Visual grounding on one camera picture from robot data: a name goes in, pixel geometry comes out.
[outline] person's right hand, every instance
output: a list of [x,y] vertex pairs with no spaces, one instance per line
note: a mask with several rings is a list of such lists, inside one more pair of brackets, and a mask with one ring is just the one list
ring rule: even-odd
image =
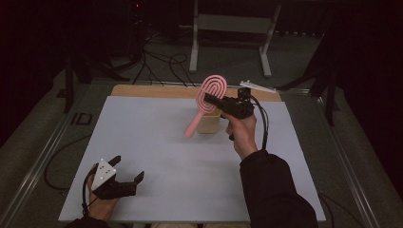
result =
[[252,153],[258,151],[255,143],[255,114],[243,120],[237,119],[227,113],[221,115],[229,121],[226,128],[228,135],[234,135],[234,148],[243,160]]

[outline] person's left hand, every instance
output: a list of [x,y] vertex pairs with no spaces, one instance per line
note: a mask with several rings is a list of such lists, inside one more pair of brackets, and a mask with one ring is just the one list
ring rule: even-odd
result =
[[94,177],[94,174],[89,176],[88,182],[86,183],[90,203],[88,215],[94,219],[108,221],[119,199],[97,199],[97,196],[95,196],[91,191],[91,185],[94,182]]

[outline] pink spiral object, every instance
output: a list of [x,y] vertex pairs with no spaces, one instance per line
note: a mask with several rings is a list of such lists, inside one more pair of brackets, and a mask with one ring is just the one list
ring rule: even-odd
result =
[[192,137],[198,127],[202,117],[205,113],[211,113],[216,109],[216,106],[204,101],[205,93],[214,95],[218,98],[222,98],[225,95],[227,88],[226,80],[220,75],[211,75],[208,76],[203,83],[201,84],[201,88],[198,92],[196,103],[198,105],[199,111],[196,114],[195,118],[193,118],[192,122],[184,131],[184,135],[187,137]]

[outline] person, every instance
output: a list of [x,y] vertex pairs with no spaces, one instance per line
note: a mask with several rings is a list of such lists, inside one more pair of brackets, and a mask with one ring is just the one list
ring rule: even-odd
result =
[[[252,115],[239,120],[227,113],[228,135],[234,136],[234,148],[239,154],[240,178],[252,228],[315,228],[317,216],[311,204],[297,193],[288,163],[265,149],[258,150],[255,142],[257,119]],[[71,222],[67,228],[107,227],[118,199],[96,199],[89,213]]]

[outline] dark background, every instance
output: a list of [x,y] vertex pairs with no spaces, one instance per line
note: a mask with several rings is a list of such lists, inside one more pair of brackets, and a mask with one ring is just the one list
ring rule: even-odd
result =
[[[52,79],[64,68],[65,40],[96,61],[110,64],[111,56],[141,51],[143,36],[133,29],[139,21],[146,29],[160,30],[176,39],[180,39],[179,25],[192,25],[192,1],[137,1],[140,9],[131,8],[136,1],[94,2],[97,4],[88,0],[0,3],[0,145],[51,89]],[[202,12],[267,14],[259,8],[264,1],[201,2]],[[321,37],[331,29],[332,35],[323,37],[310,67],[342,60],[335,64],[337,84],[344,89],[400,196],[402,13],[398,1],[287,1],[277,25],[280,35],[296,32]]]

